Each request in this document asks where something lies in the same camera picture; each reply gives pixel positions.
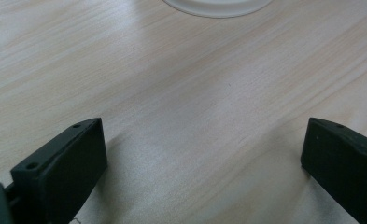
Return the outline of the white round plate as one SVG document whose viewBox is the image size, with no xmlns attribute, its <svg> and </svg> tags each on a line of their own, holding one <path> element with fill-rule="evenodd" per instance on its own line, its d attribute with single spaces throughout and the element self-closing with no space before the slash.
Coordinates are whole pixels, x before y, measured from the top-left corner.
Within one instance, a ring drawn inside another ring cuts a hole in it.
<svg viewBox="0 0 367 224">
<path fill-rule="evenodd" d="M 206 18 L 225 19 L 256 12 L 274 0 L 163 0 L 181 12 Z"/>
</svg>

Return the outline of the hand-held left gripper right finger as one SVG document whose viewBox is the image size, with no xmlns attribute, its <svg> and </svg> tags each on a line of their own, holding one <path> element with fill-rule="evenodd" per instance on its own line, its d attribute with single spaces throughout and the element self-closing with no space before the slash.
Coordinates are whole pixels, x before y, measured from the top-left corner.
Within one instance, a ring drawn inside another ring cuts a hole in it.
<svg viewBox="0 0 367 224">
<path fill-rule="evenodd" d="M 367 224 L 367 137 L 325 119 L 308 121 L 301 164 L 359 224 Z"/>
</svg>

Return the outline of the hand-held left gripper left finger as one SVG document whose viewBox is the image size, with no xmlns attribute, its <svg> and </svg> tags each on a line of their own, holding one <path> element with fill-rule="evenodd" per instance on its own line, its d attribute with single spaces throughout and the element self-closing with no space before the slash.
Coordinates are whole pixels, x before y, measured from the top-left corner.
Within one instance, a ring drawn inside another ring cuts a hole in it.
<svg viewBox="0 0 367 224">
<path fill-rule="evenodd" d="M 20 224 L 68 224 L 107 167 L 102 120 L 72 125 L 12 170 Z"/>
</svg>

